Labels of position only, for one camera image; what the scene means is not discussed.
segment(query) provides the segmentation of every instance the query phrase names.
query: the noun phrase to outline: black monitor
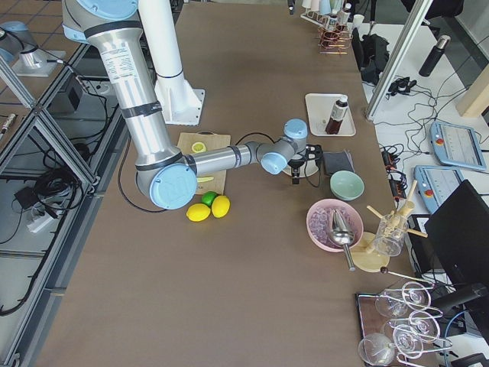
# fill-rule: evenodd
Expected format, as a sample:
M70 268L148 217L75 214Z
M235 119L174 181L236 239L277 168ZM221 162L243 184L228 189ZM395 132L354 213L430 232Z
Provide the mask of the black monitor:
M469 288L489 288L489 207L468 180L431 215L426 232L462 299ZM489 343L489 297L487 290L481 294L486 295L464 305Z

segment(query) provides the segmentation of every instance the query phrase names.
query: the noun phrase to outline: lemon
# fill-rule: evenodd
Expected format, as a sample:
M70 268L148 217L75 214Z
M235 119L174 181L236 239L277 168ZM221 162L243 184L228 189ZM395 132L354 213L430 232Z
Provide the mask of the lemon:
M227 196L217 196L212 202L212 214L215 218L222 218L228 213L230 206L231 202Z
M207 218L210 213L211 209L207 205L198 203L189 206L189 209L186 211L186 217L192 222L201 222Z
M201 141L196 141L195 143L192 144L192 152L203 153L204 151L207 151L207 147Z
M218 194L215 191L207 191L202 195L202 204L207 205L209 208L212 206L212 202L214 199L218 196Z

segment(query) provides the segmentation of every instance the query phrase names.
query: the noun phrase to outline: blue joint cap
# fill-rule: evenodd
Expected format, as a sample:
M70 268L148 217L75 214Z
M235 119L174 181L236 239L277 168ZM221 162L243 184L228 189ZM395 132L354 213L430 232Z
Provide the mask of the blue joint cap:
M81 44L88 44L85 34L83 32L77 31L73 28L67 27L63 24L64 35L69 40L80 42Z
M164 209L186 205L197 191L197 176L185 164L176 163L158 172L150 185L150 199Z
M307 138L307 124L301 119L291 119L283 127L283 133L291 139Z
M14 59L14 55L3 48L0 48L0 57L5 60L6 63L11 63Z
M0 24L0 26L10 32L28 31L28 26L21 21L6 21L5 23Z
M138 9L138 0L77 0L89 13L110 21L124 21Z
M260 163L269 174L279 174L287 167L287 159L276 151L265 153Z

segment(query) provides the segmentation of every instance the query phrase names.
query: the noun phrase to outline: white tray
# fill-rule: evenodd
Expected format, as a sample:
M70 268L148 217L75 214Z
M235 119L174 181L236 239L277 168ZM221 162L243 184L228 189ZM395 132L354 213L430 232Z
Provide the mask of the white tray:
M307 115L309 117L309 129L315 136L353 136L357 132L350 109L347 109L346 116L339 128L337 135L326 134L326 124L333 109L333 105L342 96L341 94L318 94L310 93L306 95Z

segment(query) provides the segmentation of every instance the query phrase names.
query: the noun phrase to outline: white pipe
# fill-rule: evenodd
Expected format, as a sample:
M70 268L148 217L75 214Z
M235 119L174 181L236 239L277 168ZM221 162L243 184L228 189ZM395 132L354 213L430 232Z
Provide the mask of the white pipe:
M173 113L188 107L186 81L168 0L139 0L139 15L157 72L157 95Z

